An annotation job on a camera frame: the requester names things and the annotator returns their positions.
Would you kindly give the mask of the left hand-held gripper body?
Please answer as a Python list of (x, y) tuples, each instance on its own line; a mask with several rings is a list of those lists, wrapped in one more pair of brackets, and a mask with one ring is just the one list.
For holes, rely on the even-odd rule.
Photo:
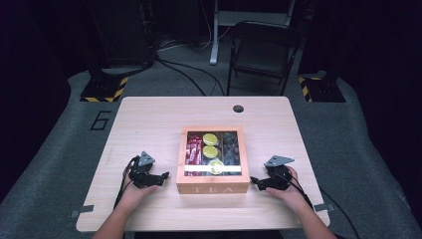
[(134, 157), (129, 164), (129, 178), (138, 188), (152, 186), (155, 180), (162, 178), (161, 175), (150, 173), (150, 169), (155, 163), (155, 159), (143, 151)]

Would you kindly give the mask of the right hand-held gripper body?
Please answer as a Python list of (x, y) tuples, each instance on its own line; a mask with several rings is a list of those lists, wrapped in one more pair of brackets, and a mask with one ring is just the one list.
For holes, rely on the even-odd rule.
[(264, 163), (269, 175), (268, 187), (286, 190), (290, 186), (292, 175), (286, 167), (286, 164), (290, 162), (294, 162), (290, 157), (273, 155)]

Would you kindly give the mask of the person's left hand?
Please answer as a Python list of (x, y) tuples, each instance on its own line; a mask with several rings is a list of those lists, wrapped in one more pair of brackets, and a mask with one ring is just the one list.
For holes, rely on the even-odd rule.
[(124, 180), (122, 197), (119, 204), (126, 209), (134, 210), (148, 195), (157, 189), (157, 185), (138, 188), (127, 175)]

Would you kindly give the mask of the person's right hand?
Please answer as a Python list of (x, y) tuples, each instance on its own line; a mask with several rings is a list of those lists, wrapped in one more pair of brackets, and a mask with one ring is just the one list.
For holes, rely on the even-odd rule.
[(280, 199), (289, 209), (299, 214), (305, 209), (309, 209), (309, 205), (299, 191), (299, 184), (295, 182), (286, 190), (278, 190), (272, 187), (267, 187), (266, 192), (270, 195)]

